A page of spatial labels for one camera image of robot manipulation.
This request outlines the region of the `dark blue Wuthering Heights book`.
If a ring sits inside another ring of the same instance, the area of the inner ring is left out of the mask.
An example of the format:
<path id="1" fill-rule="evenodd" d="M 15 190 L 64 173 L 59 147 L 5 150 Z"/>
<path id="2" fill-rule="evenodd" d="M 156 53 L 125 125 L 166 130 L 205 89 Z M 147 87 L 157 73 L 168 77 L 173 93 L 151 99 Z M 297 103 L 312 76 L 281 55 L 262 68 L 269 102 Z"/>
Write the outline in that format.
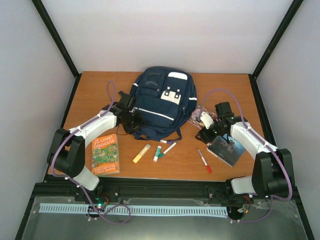
<path id="1" fill-rule="evenodd" d="M 228 134 L 217 136 L 207 145 L 206 149 L 231 168 L 236 165 L 245 152 L 243 145 Z"/>

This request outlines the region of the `pink shakespeare book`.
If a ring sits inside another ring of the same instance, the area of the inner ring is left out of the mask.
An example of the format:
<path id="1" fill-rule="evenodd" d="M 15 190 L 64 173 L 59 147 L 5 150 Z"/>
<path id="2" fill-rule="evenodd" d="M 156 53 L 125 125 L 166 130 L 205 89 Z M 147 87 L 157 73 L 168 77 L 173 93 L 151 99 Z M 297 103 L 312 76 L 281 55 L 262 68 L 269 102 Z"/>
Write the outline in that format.
<path id="1" fill-rule="evenodd" d="M 201 111 L 201 105 L 197 104 L 195 110 L 192 112 L 190 118 L 187 120 L 188 123 L 192 124 L 194 127 L 198 128 L 199 130 L 201 130 L 205 126 L 201 120 L 198 121 L 200 111 Z M 206 107 L 203 108 L 202 112 L 208 114 L 213 120 L 218 119 L 217 114 L 211 110 L 208 110 Z"/>

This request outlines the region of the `navy blue backpack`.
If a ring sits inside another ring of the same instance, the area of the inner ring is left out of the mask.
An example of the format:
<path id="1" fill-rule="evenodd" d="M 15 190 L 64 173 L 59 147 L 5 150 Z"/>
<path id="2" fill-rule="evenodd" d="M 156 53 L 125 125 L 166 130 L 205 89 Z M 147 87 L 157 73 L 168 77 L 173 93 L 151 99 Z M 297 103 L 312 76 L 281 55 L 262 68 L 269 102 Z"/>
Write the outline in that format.
<path id="1" fill-rule="evenodd" d="M 161 141 L 173 133 L 182 139 L 181 127 L 197 106 L 193 77 L 180 69 L 165 66 L 147 68 L 132 84 L 130 95 L 136 98 L 134 111 L 144 125 L 133 133 L 136 140 Z"/>

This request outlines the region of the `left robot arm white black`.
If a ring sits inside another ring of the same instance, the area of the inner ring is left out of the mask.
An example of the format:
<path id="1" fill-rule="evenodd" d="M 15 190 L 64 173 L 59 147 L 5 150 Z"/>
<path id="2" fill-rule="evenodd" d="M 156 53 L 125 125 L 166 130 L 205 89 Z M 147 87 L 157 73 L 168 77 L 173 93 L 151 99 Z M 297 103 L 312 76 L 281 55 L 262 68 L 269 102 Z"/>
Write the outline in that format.
<path id="1" fill-rule="evenodd" d="M 86 189 L 92 201 L 103 198 L 104 188 L 98 176 L 86 167 L 86 148 L 104 132 L 122 125 L 127 134 L 136 132 L 143 124 L 142 115 L 134 112 L 137 98 L 120 92 L 120 100 L 105 106 L 91 119 L 71 129 L 59 128 L 47 157 L 51 174 L 74 181 Z"/>

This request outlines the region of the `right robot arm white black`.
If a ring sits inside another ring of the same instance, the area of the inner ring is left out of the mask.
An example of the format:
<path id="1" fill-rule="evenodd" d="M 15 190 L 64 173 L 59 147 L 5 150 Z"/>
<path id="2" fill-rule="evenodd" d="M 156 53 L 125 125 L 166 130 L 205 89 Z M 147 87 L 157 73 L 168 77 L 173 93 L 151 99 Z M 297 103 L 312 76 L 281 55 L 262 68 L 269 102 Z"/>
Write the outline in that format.
<path id="1" fill-rule="evenodd" d="M 294 177 L 292 154 L 286 148 L 279 149 L 266 141 L 250 125 L 242 114 L 236 116 L 229 102 L 215 105 L 217 117 L 213 119 L 200 105 L 196 120 L 204 124 L 196 138 L 205 144 L 218 136 L 227 135 L 238 141 L 254 160 L 251 176 L 230 180 L 234 194 L 271 196 L 288 201 L 293 196 Z"/>

